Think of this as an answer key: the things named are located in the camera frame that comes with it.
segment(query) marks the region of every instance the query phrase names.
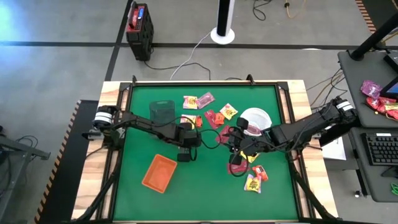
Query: green tabletop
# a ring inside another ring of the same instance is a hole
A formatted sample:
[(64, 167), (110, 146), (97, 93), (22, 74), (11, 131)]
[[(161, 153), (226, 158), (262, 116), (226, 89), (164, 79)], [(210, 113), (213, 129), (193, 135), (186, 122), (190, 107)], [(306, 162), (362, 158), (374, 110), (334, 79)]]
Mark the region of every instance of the green tabletop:
[[(184, 95), (200, 97), (208, 91), (216, 100), (202, 110), (182, 108)], [(138, 86), (132, 94), (131, 111), (149, 118), (149, 103), (159, 100), (173, 100), (176, 116), (202, 115), (201, 129), (211, 129), (204, 112), (217, 113), (227, 103), (239, 111), (230, 121), (226, 120), (225, 124), (230, 126), (235, 126), (240, 114), (252, 107), (265, 110), (272, 125), (281, 123), (275, 86)], [(203, 140), (209, 146), (216, 144), (215, 137), (215, 133), (203, 133)], [(177, 146), (166, 144), (151, 134), (136, 129), (127, 131), (115, 221), (297, 219), (288, 163), (283, 153), (261, 154), (254, 161), (254, 165), (265, 168), (269, 177), (262, 183), (261, 194), (243, 190), (247, 174), (237, 178), (227, 173), (230, 152), (225, 146), (216, 149), (201, 146), (196, 161), (179, 162), (164, 194), (141, 184), (156, 154), (176, 161), (177, 153)]]

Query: concrete floor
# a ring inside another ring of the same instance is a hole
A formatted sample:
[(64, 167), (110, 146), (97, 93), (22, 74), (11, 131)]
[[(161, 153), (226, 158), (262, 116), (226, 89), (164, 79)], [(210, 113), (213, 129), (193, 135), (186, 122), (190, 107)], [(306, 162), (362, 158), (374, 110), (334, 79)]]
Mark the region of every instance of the concrete floor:
[[(216, 1), (147, 0), (158, 43), (196, 43), (214, 26)], [(127, 0), (2, 0), (0, 41), (115, 42)], [(283, 0), (264, 6), (267, 20), (252, 14), (252, 0), (237, 0), (233, 21), (235, 44), (358, 45), (370, 33), (354, 0), (309, 0), (306, 10), (288, 19)], [(300, 1), (292, 1), (298, 9)], [(17, 139), (33, 134), (38, 147), (53, 152), (48, 161), (34, 161), (28, 182), (8, 213), (9, 220), (33, 217), (55, 155), (79, 99), (98, 100), (112, 47), (0, 46), (0, 124)], [(181, 64), (191, 49), (155, 49), (153, 67)], [(304, 79), (312, 86), (339, 68), (335, 50), (197, 49), (193, 62), (211, 70), (213, 80), (227, 77)], [(137, 62), (129, 48), (120, 48), (112, 80), (168, 80), (172, 70), (155, 71)], [(206, 80), (200, 67), (182, 68), (176, 80)], [(340, 88), (346, 88), (341, 82)], [(310, 90), (313, 101), (322, 86)], [(331, 96), (340, 94), (333, 91)], [(343, 95), (351, 100), (349, 93)], [(354, 172), (330, 171), (330, 183), (340, 217), (345, 220), (396, 223), (397, 204), (354, 198)]]

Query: orange tray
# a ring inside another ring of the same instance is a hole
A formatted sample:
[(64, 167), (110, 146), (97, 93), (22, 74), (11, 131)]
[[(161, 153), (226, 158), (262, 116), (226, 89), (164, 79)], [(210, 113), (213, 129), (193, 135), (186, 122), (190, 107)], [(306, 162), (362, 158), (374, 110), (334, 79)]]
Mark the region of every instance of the orange tray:
[(177, 162), (156, 154), (145, 174), (144, 180), (142, 180), (142, 184), (157, 192), (164, 193), (176, 166)]

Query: keyboard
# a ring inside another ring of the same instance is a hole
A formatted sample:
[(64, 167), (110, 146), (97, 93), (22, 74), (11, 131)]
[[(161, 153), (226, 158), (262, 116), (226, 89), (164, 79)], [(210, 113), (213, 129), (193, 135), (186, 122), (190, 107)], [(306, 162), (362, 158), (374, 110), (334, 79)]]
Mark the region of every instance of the keyboard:
[(378, 136), (365, 133), (361, 137), (371, 165), (398, 166), (398, 134)]

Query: computer monitor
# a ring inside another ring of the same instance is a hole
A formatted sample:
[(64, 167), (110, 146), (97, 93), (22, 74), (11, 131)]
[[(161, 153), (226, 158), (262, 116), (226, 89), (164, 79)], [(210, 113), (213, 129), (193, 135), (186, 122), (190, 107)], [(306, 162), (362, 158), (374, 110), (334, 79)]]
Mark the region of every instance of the computer monitor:
[(381, 90), (380, 96), (398, 100), (398, 77)]

